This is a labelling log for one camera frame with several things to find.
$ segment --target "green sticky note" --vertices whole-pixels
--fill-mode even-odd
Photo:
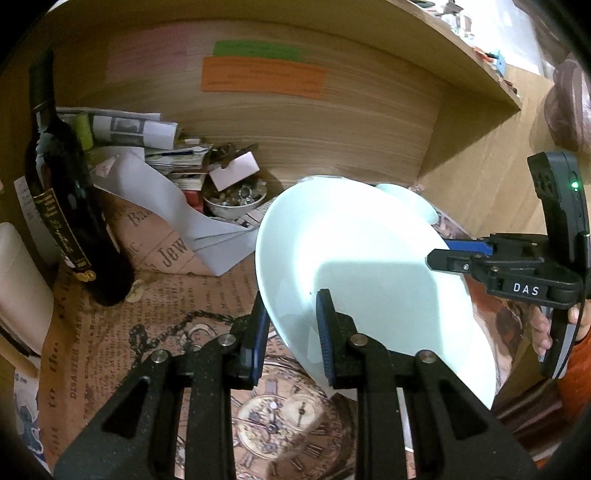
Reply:
[[[215,57],[257,57],[260,59],[301,61],[304,50],[284,43],[254,40],[222,40],[213,49]]]
[[[76,136],[82,145],[82,150],[86,151],[92,148],[94,142],[92,140],[92,132],[90,131],[90,121],[88,113],[79,113],[74,117],[72,127]]]

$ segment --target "white card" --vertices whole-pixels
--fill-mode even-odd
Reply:
[[[259,170],[254,155],[247,152],[232,160],[227,168],[218,167],[212,170],[209,172],[209,176],[212,178],[217,190],[221,192]]]

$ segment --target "white bowl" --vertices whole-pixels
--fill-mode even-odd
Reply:
[[[266,197],[266,195],[263,195],[256,202],[249,203],[248,205],[238,205],[236,207],[228,206],[228,205],[226,205],[226,206],[219,205],[217,203],[210,202],[207,199],[203,199],[203,200],[205,201],[205,204],[207,205],[207,207],[211,210],[211,212],[215,216],[220,217],[220,218],[225,218],[226,220],[236,220],[237,218],[240,218],[245,213],[248,213],[251,210],[254,210],[255,208],[257,208],[259,205],[261,205],[265,201],[265,197]]]
[[[400,185],[394,183],[379,183],[375,186],[378,190],[392,195],[400,200],[406,207],[414,210],[419,217],[425,220],[429,225],[435,225],[439,221],[437,211],[428,201],[419,194],[414,193]]]
[[[429,224],[363,183],[315,179],[275,199],[256,240],[259,289],[277,332],[328,394],[316,323],[320,288],[330,289],[336,310],[351,315],[358,331],[393,351],[434,351],[492,405],[492,351],[463,276],[428,268],[434,248],[447,246]]]

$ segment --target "wooden shelf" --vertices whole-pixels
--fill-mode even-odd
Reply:
[[[47,14],[27,40],[59,43],[159,22],[212,19],[275,22],[338,35],[521,107],[517,95],[447,24],[407,0],[69,0]]]

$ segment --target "orange sticky note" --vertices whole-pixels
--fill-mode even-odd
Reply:
[[[297,61],[252,57],[206,57],[202,92],[269,92],[319,100],[326,69]]]

